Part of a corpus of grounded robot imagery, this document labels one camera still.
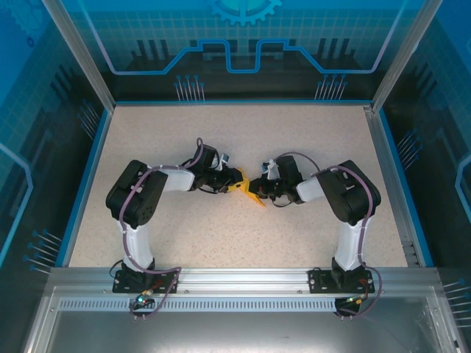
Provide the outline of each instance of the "glass panel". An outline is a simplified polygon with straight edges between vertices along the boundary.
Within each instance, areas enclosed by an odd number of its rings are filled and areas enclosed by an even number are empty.
[[[19,352],[103,106],[40,1],[0,1],[0,23],[0,351]]]
[[[372,98],[422,0],[64,4],[118,100],[339,100]]]
[[[470,12],[468,1],[444,0],[384,107],[400,174],[445,284],[471,279]],[[462,283],[449,289],[461,290],[452,304],[469,319]],[[469,344],[471,331],[463,330]]]

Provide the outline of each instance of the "speckled tabletop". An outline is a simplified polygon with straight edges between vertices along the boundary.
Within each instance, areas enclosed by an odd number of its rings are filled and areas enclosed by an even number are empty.
[[[353,160],[376,184],[381,206],[366,236],[373,266],[406,266],[396,223],[363,107],[208,105],[117,107],[111,121],[70,266],[108,267],[123,257],[121,236],[105,207],[108,191],[132,159],[149,165],[193,157],[201,137],[250,179],[261,163],[301,151],[321,168]],[[297,158],[305,177],[313,166]],[[159,267],[307,268],[330,266],[339,221],[326,200],[261,207],[242,192],[164,193],[150,226]]]

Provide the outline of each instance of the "black mounting plate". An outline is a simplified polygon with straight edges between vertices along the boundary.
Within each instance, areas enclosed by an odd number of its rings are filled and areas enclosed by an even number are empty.
[[[171,281],[173,280],[175,273],[172,274],[153,274],[152,275],[152,284],[155,285],[160,283],[158,287],[154,289],[155,294],[166,293],[169,289]],[[177,292],[177,284],[170,290],[170,293]],[[123,270],[118,270],[115,274],[115,280],[113,283],[113,293],[142,293],[147,290],[144,283],[137,283],[136,281],[130,280],[126,273]]]
[[[332,278],[332,270],[321,270],[315,268],[308,271],[309,292],[311,294],[363,294],[365,288],[361,283],[355,281],[353,285],[340,289]],[[375,292],[375,283],[371,271],[364,270],[358,279],[365,279],[368,284],[368,294]]]

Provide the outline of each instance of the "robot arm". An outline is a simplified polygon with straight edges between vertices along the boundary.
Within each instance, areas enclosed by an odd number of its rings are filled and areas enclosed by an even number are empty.
[[[193,159],[199,154],[196,151]],[[217,150],[211,146],[203,145],[202,154],[196,164],[187,169],[162,167],[159,171],[150,174],[141,185],[124,211],[124,223],[127,228],[127,246],[132,259],[142,268],[153,269],[154,257],[149,247],[148,222],[154,215],[157,204],[163,192],[166,191],[193,191],[203,187],[210,193],[226,193],[244,182],[241,171],[229,168],[229,157],[221,157]],[[119,177],[116,184],[108,193],[106,206],[117,221],[124,201],[136,185],[141,176],[149,169],[145,163],[133,160]],[[120,234],[123,229],[118,221]],[[139,273],[127,255],[123,259],[124,270]]]
[[[365,230],[381,202],[378,189],[351,160],[339,165],[354,172],[368,187],[372,196],[372,212],[365,224]],[[368,213],[369,200],[360,182],[339,169],[324,170],[308,180],[303,180],[292,156],[262,165],[262,177],[250,182],[249,190],[261,199],[272,201],[287,196],[290,202],[302,204],[322,197],[327,198],[332,211],[340,220],[339,245],[332,259],[331,277],[338,289],[356,285],[358,278],[365,275],[360,263],[363,238],[361,229]]]

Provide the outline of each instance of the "yellow object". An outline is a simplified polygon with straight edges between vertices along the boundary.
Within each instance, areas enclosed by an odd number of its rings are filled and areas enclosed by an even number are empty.
[[[247,175],[245,175],[245,172],[243,169],[239,169],[239,171],[242,173],[242,178],[243,180],[241,182],[238,182],[237,184],[231,185],[228,189],[227,192],[231,192],[237,189],[240,189],[243,193],[245,193],[248,197],[250,197],[252,200],[257,202],[258,204],[261,204],[262,206],[265,207],[265,204],[258,198],[257,195],[254,193],[251,193],[249,191],[249,185],[250,185],[250,180],[247,178]]]

